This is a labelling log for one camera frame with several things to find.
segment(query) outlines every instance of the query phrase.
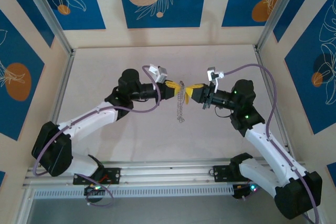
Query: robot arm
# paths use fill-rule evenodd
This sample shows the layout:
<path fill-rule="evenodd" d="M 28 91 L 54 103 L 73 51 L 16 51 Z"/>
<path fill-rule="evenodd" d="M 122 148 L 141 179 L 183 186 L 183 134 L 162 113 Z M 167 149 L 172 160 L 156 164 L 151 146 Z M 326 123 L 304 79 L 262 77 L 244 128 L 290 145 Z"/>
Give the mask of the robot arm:
<path fill-rule="evenodd" d="M 215 68 L 209 68 L 208 77 L 211 81 L 209 85 L 196 84 L 188 87 L 187 95 L 194 101 L 202 103 L 203 109 L 215 105 L 221 109 L 231 110 L 230 119 L 234 129 L 259 150 L 272 169 L 266 169 L 251 155 L 243 153 L 231 159 L 232 175 L 254 181 L 274 197 L 280 212 L 288 219 L 292 219 L 312 209 L 308 193 L 296 173 L 298 172 L 307 182 L 317 206 L 320 205 L 321 177 L 316 172 L 307 172 L 271 133 L 270 137 L 267 137 L 265 120 L 253 106 L 256 97 L 253 82 L 238 80 L 232 91 L 226 92 L 218 90 L 217 79 L 224 77 L 222 72 L 215 72 Z"/>
<path fill-rule="evenodd" d="M 177 83 L 166 80 L 167 74 L 164 68 L 151 65 L 149 74 L 159 87 L 161 100 L 172 98 L 180 91 Z M 74 153 L 72 148 L 90 133 L 114 123 L 129 113 L 121 107 L 132 110 L 133 101 L 148 99 L 158 101 L 157 92 L 152 83 L 140 83 L 139 73 L 136 70 L 125 70 L 118 81 L 118 86 L 94 109 L 59 125 L 52 122 L 44 124 L 32 150 L 33 157 L 37 159 L 51 138 L 65 129 L 43 153 L 41 165 L 51 176 L 59 176 L 67 172 L 83 174 L 96 181 L 100 180 L 105 175 L 104 166 L 91 155 Z"/>

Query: white table surface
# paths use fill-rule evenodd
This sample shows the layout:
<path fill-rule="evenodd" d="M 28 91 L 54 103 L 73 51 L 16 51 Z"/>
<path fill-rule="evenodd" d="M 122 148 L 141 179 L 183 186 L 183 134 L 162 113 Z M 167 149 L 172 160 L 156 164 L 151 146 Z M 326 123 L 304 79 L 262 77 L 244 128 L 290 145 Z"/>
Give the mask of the white table surface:
<path fill-rule="evenodd" d="M 141 67 L 150 63 L 166 68 L 169 80 L 182 80 L 187 87 L 208 84 L 208 67 L 228 72 L 244 64 L 257 63 L 257 59 L 252 45 L 77 49 L 58 122 L 75 118 L 102 102 L 127 68 L 138 70 L 141 82 L 149 83 Z M 257 95 L 254 105 L 267 120 L 271 104 L 260 70 L 252 67 L 226 76 L 219 81 L 219 89 L 231 91 L 239 79 L 254 82 Z M 154 103 L 153 100 L 135 102 L 134 108 L 144 110 Z M 215 115 L 214 107 L 203 110 L 202 104 L 190 99 L 183 106 L 183 123 L 178 122 L 176 111 L 177 97 L 174 97 L 162 101 L 151 113 L 129 113 L 90 134 L 73 146 L 73 150 L 94 155 L 101 161 L 230 158 L 243 152 L 260 157 L 234 130 L 230 119 Z M 229 111 L 219 110 L 219 113 L 228 115 Z M 271 131 L 283 144 L 275 118 Z"/>

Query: orange circle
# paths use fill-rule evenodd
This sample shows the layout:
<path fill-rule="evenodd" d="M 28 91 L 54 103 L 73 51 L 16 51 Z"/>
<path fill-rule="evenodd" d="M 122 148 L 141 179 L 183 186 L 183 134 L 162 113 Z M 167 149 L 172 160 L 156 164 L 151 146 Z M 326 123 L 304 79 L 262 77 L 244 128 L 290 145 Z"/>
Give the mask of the orange circle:
<path fill-rule="evenodd" d="M 162 12 L 158 12 L 158 13 L 156 14 L 156 16 L 157 16 L 158 18 L 162 18 L 162 17 L 163 17 L 163 13 L 162 13 Z"/>
<path fill-rule="evenodd" d="M 311 82 L 315 87 L 319 87 L 323 83 L 323 75 L 321 73 L 314 73 L 313 76 L 311 77 Z"/>
<path fill-rule="evenodd" d="M 262 0 L 252 10 L 252 19 L 255 22 L 265 22 L 268 20 L 277 0 Z"/>
<path fill-rule="evenodd" d="M 7 78 L 5 85 L 9 96 L 16 101 L 25 101 L 32 88 L 28 68 L 21 63 L 12 63 L 5 71 L 5 78 Z"/>
<path fill-rule="evenodd" d="M 69 15 L 70 14 L 70 8 L 66 5 L 59 5 L 57 7 L 57 9 L 63 15 Z"/>

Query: metal chain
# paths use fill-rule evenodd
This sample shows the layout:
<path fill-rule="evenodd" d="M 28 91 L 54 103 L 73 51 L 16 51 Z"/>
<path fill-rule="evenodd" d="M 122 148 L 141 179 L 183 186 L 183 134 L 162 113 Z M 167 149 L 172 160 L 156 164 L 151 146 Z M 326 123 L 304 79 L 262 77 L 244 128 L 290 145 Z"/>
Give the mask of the metal chain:
<path fill-rule="evenodd" d="M 183 103 L 184 103 L 184 83 L 183 81 L 179 82 L 181 87 L 179 93 L 177 94 L 177 119 L 180 123 L 184 122 L 183 115 Z"/>

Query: cream wall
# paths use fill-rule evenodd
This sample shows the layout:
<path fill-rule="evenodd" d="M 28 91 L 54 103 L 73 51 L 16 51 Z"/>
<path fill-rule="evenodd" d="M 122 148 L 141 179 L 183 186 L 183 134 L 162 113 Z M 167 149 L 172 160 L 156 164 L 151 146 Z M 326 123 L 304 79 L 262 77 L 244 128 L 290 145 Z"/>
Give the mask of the cream wall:
<path fill-rule="evenodd" d="M 30 153 L 41 125 L 50 119 L 68 56 L 57 40 L 48 47 L 16 0 L 0 0 L 0 9 L 45 63 L 19 140 L 0 133 L 0 170 L 6 172 L 0 188 L 0 223 L 7 224 L 14 223 L 23 180 L 34 161 Z"/>
<path fill-rule="evenodd" d="M 200 28 L 127 29 L 121 0 L 97 0 L 106 30 L 72 30 L 74 48 L 255 44 L 263 26 L 227 27 L 222 22 L 228 0 L 204 0 Z"/>
<path fill-rule="evenodd" d="M 336 223 L 336 188 L 326 165 L 336 161 L 336 124 L 312 134 L 298 93 L 289 74 L 284 58 L 308 27 L 327 0 L 306 0 L 286 33 L 277 44 L 270 36 L 261 51 L 261 57 L 277 82 L 280 113 L 295 154 L 309 170 L 316 170 L 323 179 L 320 211 L 327 214 L 327 223 Z"/>

